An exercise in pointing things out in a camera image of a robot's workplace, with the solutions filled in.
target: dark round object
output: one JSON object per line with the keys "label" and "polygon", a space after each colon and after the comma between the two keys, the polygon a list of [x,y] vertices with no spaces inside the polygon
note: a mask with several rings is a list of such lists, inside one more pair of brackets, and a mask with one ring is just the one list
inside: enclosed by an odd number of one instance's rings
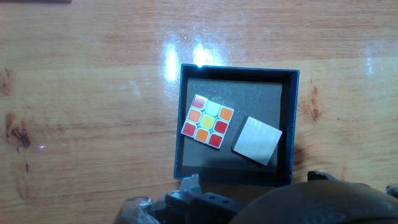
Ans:
{"label": "dark round object", "polygon": [[398,200],[366,185],[314,180],[265,194],[230,224],[398,223]]}

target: machine part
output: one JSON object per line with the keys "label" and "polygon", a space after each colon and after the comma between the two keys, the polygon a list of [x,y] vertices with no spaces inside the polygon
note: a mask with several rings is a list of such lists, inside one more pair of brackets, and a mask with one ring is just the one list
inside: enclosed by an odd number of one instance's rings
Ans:
{"label": "machine part", "polygon": [[[152,204],[148,197],[123,203],[115,224],[396,224],[398,200],[364,184],[310,171],[306,183],[275,189],[251,204],[201,194],[198,174]],[[387,186],[394,196],[397,185]]]}
{"label": "machine part", "polygon": [[133,197],[124,201],[114,223],[117,224],[159,224],[149,213],[153,212],[149,197]]}
{"label": "machine part", "polygon": [[182,192],[189,192],[194,196],[201,195],[199,174],[193,174],[191,177],[184,178],[180,184],[179,190]]}
{"label": "machine part", "polygon": [[230,224],[397,222],[397,199],[362,184],[314,180],[265,194]]}

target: white square tile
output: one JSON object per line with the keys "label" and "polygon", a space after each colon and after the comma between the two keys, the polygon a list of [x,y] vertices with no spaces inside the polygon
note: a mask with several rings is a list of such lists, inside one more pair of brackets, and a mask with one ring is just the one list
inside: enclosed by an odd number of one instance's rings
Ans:
{"label": "white square tile", "polygon": [[218,112],[220,111],[220,108],[220,104],[208,100],[205,107],[205,113],[210,116],[216,117],[218,115]]}
{"label": "white square tile", "polygon": [[266,166],[281,135],[282,131],[249,117],[233,145],[233,151]]}

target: red sticker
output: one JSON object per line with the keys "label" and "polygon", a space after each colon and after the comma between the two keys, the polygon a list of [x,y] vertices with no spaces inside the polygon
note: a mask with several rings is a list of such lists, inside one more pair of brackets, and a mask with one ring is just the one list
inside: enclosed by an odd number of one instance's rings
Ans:
{"label": "red sticker", "polygon": [[205,107],[206,100],[207,99],[204,98],[203,96],[195,95],[193,102],[192,102],[192,106],[194,106],[198,109],[203,109]]}
{"label": "red sticker", "polygon": [[210,136],[210,140],[209,140],[209,145],[214,146],[219,148],[221,146],[221,142],[223,140],[223,137],[217,135],[217,134],[212,134]]}
{"label": "red sticker", "polygon": [[223,121],[217,121],[214,130],[218,133],[225,134],[228,124]]}
{"label": "red sticker", "polygon": [[193,134],[195,134],[196,130],[197,130],[196,125],[185,122],[184,127],[182,129],[182,133],[192,137]]}

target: blue box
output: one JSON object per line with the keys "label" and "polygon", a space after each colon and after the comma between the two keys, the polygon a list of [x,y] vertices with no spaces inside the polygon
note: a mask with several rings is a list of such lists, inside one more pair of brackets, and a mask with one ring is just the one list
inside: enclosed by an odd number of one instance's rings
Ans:
{"label": "blue box", "polygon": [[[298,88],[298,70],[183,64],[174,178],[199,174],[202,181],[211,182],[270,187],[291,184]],[[195,94],[235,110],[219,151],[181,134]],[[244,116],[252,116],[282,131],[268,166],[230,150]]]}

